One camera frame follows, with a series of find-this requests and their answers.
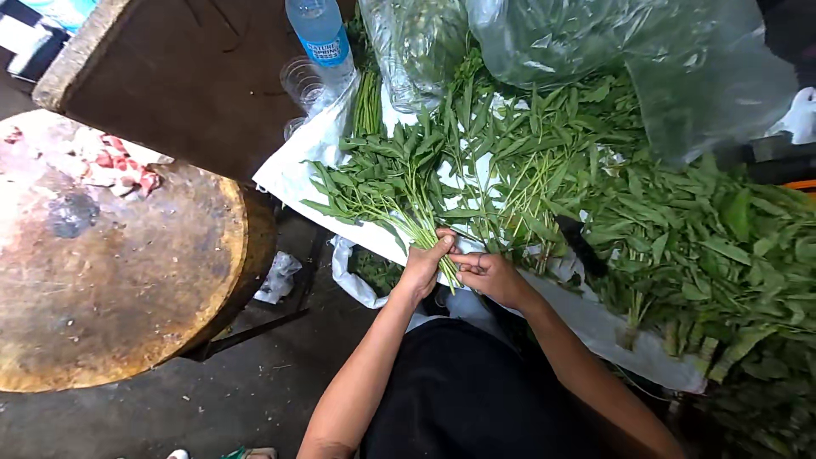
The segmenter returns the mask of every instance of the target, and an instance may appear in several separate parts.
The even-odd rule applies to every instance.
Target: orange object
[[[804,191],[808,194],[808,196],[816,199],[816,180],[793,181],[791,183],[786,183],[784,186],[790,189],[799,189]]]

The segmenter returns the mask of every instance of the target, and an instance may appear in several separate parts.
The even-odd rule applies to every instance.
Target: blue bottle label
[[[96,0],[21,0],[36,12],[49,17],[70,32],[77,32],[96,7]]]
[[[334,40],[328,42],[307,42],[298,36],[306,54],[323,67],[335,67],[343,63],[348,56],[348,37],[346,28],[340,26]]]

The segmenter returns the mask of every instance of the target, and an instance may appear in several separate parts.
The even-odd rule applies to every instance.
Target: plastic water bottle
[[[20,2],[44,17],[56,21],[70,33],[76,33],[96,7],[96,0],[20,0]]]
[[[326,89],[338,96],[355,69],[336,0],[286,0],[286,15]]]

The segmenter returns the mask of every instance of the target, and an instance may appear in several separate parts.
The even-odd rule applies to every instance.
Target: forearm
[[[419,300],[399,287],[320,398],[299,459],[350,457],[383,398],[402,337]]]
[[[663,423],[596,358],[543,299],[522,311],[561,384],[653,457],[683,457]]]

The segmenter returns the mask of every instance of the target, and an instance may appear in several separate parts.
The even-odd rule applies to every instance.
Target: person's left hand
[[[419,303],[428,296],[437,283],[437,269],[439,260],[448,252],[460,253],[454,247],[456,233],[450,228],[437,229],[439,242],[433,248],[422,250],[411,247],[408,251],[408,263],[402,271],[400,282],[394,287],[395,291],[404,292],[412,300]]]

